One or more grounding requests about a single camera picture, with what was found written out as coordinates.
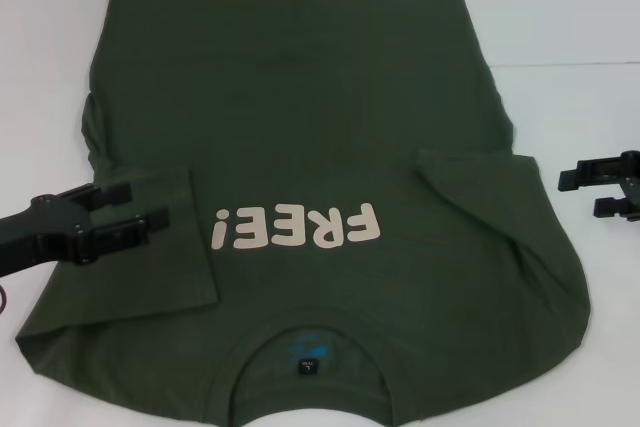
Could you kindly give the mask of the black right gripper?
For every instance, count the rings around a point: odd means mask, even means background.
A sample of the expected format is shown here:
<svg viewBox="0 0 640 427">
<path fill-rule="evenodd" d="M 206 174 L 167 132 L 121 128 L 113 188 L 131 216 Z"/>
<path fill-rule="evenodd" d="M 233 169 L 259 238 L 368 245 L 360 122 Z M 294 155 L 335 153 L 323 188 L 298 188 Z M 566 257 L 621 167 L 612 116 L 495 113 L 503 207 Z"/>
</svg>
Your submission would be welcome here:
<svg viewBox="0 0 640 427">
<path fill-rule="evenodd" d="M 616 215 L 628 222 L 639 221 L 639 152 L 625 151 L 620 158 L 603 158 L 578 161 L 572 170 L 559 176 L 560 192 L 576 191 L 581 187 L 619 184 L 624 198 L 598 198 L 594 202 L 596 218 Z"/>
</svg>

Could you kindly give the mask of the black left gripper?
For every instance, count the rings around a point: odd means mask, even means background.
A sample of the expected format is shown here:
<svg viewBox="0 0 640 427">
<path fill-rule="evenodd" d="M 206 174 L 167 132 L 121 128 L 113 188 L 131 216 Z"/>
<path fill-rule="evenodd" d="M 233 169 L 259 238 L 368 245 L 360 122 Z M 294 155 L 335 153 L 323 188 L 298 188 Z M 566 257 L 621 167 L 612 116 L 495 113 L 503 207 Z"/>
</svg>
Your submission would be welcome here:
<svg viewBox="0 0 640 427">
<path fill-rule="evenodd" d="M 149 242 L 151 233 L 170 226 L 168 207 L 103 226 L 92 225 L 90 212 L 131 202 L 129 182 L 85 184 L 58 195 L 44 194 L 29 207 L 1 220 L 3 277 L 52 261 L 76 264 Z"/>
</svg>

